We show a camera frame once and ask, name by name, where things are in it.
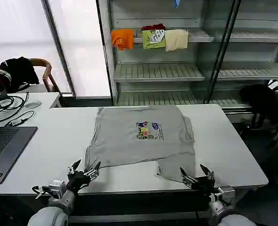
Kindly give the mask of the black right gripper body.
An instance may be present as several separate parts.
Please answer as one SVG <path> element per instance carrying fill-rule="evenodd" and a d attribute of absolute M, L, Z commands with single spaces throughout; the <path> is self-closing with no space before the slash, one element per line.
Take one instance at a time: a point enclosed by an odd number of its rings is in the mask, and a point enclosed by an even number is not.
<path fill-rule="evenodd" d="M 191 189 L 199 191 L 203 195 L 210 195 L 214 192 L 215 179 L 209 177 L 195 178 L 195 182 L 191 184 Z"/>

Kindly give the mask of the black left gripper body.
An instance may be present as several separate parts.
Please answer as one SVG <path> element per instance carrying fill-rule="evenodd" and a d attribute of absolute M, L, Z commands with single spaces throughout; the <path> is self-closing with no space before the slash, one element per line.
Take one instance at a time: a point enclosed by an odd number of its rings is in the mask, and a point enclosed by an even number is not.
<path fill-rule="evenodd" d="M 92 172 L 74 171 L 68 172 L 68 183 L 66 185 L 67 190 L 77 193 L 84 187 L 87 187 L 91 182 Z"/>

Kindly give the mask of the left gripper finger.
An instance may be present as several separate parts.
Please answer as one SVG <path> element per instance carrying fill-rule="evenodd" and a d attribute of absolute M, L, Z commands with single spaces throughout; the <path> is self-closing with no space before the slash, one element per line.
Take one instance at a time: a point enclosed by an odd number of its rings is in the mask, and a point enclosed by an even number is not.
<path fill-rule="evenodd" d="M 99 176 L 101 162 L 99 161 L 93 168 L 84 173 L 85 179 L 93 181 Z"/>
<path fill-rule="evenodd" d="M 68 166 L 68 175 L 74 174 L 77 171 L 77 168 L 81 162 L 81 159 L 74 162 L 71 166 Z"/>

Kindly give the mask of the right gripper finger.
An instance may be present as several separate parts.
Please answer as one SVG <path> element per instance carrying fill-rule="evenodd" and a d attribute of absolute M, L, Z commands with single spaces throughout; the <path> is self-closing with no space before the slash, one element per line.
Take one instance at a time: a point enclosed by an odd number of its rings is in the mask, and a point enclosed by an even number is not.
<path fill-rule="evenodd" d="M 187 173 L 184 171 L 182 167 L 180 167 L 180 172 L 182 176 L 182 182 L 187 186 L 187 187 L 192 187 L 197 183 L 197 180 L 195 178 L 190 177 L 187 175 Z"/>
<path fill-rule="evenodd" d="M 214 180 L 214 172 L 210 171 L 206 166 L 200 164 L 200 167 L 202 171 L 204 172 L 204 176 L 202 176 L 202 179 L 207 179 L 207 180 Z"/>

